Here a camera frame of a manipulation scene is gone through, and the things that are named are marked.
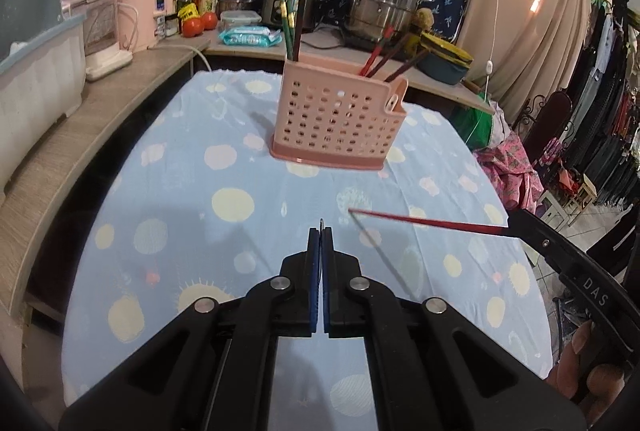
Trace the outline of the right hand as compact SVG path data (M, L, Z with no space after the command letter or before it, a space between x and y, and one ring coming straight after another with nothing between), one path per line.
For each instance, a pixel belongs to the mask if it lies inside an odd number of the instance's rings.
M584 358L586 346L592 337L592 328L593 323L586 321L576 330L572 341L565 345L558 362L546 378L548 385L568 399L571 399L579 388L580 361ZM586 386L589 394L580 403L580 409L588 425L593 425L625 388L623 370L612 365L597 365L591 369Z

